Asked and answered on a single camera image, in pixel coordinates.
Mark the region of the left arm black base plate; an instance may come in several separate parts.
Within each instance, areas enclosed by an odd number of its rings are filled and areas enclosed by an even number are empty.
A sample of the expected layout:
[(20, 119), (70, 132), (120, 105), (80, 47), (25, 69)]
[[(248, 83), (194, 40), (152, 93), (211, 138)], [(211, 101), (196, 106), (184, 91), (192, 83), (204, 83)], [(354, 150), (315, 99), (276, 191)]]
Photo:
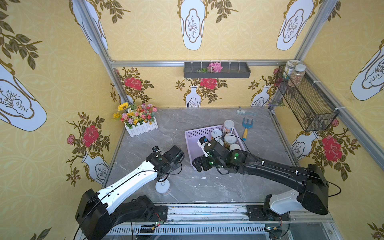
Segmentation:
[(149, 214), (145, 218), (133, 219), (133, 223), (155, 223), (159, 221), (166, 222), (168, 219), (168, 206), (166, 205), (155, 205), (154, 212)]

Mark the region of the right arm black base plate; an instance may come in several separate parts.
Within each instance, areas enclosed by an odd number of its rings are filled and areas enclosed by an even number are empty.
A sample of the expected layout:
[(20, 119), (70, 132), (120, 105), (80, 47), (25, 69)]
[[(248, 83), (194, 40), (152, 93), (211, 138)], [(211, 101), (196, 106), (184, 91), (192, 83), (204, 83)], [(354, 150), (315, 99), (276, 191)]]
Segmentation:
[(247, 205), (246, 206), (246, 216), (249, 218), (249, 221), (256, 222), (256, 221), (289, 221), (290, 216), (288, 213), (285, 213), (283, 215), (278, 215), (275, 212), (271, 211), (270, 209), (265, 209), (262, 205)]

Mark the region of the blue yellow label can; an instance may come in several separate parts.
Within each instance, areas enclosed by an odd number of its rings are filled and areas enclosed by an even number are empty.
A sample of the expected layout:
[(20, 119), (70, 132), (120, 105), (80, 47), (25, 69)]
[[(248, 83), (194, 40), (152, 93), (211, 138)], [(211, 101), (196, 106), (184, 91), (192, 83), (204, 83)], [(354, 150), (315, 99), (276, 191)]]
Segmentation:
[(225, 120), (223, 124), (223, 134), (226, 135), (232, 133), (234, 127), (235, 123), (232, 120)]

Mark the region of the white-lid can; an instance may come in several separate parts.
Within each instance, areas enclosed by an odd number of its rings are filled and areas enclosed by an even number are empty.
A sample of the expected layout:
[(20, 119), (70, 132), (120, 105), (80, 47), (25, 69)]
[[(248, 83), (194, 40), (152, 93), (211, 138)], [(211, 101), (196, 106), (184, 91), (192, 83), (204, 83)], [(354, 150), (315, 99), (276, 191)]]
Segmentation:
[(231, 145), (236, 143), (237, 143), (237, 137), (234, 134), (228, 133), (224, 136), (224, 146), (227, 149), (229, 149)]
[(216, 140), (219, 144), (221, 144), (222, 146), (224, 146), (224, 142), (223, 142), (222, 139), (220, 139), (220, 138), (216, 138), (215, 140)]
[(234, 151), (234, 150), (241, 150), (240, 145), (238, 145), (238, 144), (231, 144), (230, 145), (230, 151)]
[(166, 196), (170, 193), (171, 185), (169, 180), (163, 182), (156, 182), (155, 189), (161, 196)]
[(223, 135), (223, 132), (219, 129), (213, 129), (211, 132), (211, 139), (214, 140), (216, 138), (221, 138)]

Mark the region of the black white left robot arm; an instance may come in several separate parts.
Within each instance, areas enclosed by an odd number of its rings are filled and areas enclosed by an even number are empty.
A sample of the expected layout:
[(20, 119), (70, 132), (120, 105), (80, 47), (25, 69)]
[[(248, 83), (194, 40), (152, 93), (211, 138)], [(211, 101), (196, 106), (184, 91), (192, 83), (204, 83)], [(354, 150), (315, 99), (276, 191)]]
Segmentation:
[(125, 177), (97, 192), (86, 191), (75, 215), (84, 238), (101, 240), (113, 227), (134, 220), (153, 222), (151, 227), (158, 227), (167, 219), (166, 207), (155, 206), (147, 196), (126, 200), (151, 181), (164, 181), (170, 175), (177, 175), (176, 170), (182, 169), (184, 158), (184, 152), (177, 146), (168, 151), (154, 147), (153, 152)]

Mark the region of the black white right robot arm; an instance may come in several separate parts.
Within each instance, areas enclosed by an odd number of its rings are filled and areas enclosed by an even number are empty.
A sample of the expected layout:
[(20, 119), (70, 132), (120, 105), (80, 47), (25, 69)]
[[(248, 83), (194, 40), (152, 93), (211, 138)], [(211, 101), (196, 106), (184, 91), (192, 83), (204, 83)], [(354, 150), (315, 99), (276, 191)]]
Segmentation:
[(284, 215), (301, 209), (318, 215), (329, 213), (329, 183), (318, 166), (283, 165), (248, 151), (230, 151), (215, 140), (206, 143), (203, 150), (204, 154), (192, 162), (198, 172), (224, 169), (231, 174), (259, 176), (291, 188), (282, 194), (266, 196), (265, 213)]

